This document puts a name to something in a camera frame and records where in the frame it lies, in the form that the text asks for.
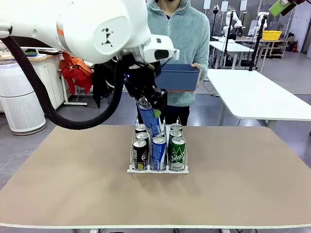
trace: red jacket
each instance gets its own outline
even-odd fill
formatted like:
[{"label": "red jacket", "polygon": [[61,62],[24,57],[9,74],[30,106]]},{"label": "red jacket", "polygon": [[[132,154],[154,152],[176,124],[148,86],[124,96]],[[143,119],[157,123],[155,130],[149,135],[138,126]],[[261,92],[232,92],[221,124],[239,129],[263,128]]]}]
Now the red jacket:
[{"label": "red jacket", "polygon": [[60,61],[60,68],[64,79],[68,82],[70,93],[75,92],[75,85],[83,87],[86,94],[89,93],[92,87],[92,71],[90,68],[80,58],[73,57],[65,52],[63,56],[64,60]]}]

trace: person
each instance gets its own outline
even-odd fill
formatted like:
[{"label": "person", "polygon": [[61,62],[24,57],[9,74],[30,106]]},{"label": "person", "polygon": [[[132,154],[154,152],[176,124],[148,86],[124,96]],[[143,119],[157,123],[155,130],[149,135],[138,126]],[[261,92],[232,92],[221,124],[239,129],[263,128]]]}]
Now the person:
[{"label": "person", "polygon": [[[174,48],[180,50],[179,60],[168,63],[190,64],[199,68],[202,81],[207,77],[209,56],[209,21],[206,15],[190,6],[190,0],[148,0],[148,26],[152,34],[167,35]],[[161,120],[167,124],[180,119],[187,125],[194,92],[168,93],[168,105],[162,110]],[[143,123],[138,111],[138,120]]]}]

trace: white cabinet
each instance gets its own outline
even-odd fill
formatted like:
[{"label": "white cabinet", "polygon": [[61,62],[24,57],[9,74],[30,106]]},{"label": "white cabinet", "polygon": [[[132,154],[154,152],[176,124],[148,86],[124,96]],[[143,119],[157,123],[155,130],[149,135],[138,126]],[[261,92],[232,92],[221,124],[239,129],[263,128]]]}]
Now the white cabinet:
[{"label": "white cabinet", "polygon": [[64,102],[64,91],[60,73],[58,72],[59,61],[59,56],[53,56],[48,60],[40,62],[31,61],[37,75],[45,85],[55,109]]}]

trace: person's hand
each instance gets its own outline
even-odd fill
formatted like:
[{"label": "person's hand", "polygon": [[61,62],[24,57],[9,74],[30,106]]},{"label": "person's hand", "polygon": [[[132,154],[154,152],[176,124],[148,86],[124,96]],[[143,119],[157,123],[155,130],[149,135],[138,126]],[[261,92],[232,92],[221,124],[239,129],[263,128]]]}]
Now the person's hand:
[{"label": "person's hand", "polygon": [[191,66],[192,66],[192,67],[196,67],[196,68],[198,68],[198,69],[200,70],[199,78],[198,78],[198,83],[197,83],[197,85],[196,85],[196,87],[198,88],[198,87],[200,86],[200,79],[201,79],[203,70],[202,70],[202,68],[201,68],[201,65],[198,64],[198,63],[193,63]]}]

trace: green can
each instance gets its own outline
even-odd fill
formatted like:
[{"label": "green can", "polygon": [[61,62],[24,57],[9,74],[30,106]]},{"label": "green can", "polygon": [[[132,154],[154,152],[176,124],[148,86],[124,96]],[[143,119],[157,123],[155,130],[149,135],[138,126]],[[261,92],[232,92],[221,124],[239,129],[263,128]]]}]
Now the green can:
[{"label": "green can", "polygon": [[179,130],[180,132],[183,131],[183,126],[181,124],[172,124],[171,125],[171,130]]},{"label": "green can", "polygon": [[186,150],[186,140],[183,137],[174,137],[171,148],[171,170],[182,171]]},{"label": "green can", "polygon": [[182,133],[179,130],[172,130],[170,131],[170,136],[169,136],[169,144],[167,146],[167,153],[169,157],[169,162],[171,161],[171,148],[172,148],[172,139],[174,137],[181,137]]}]

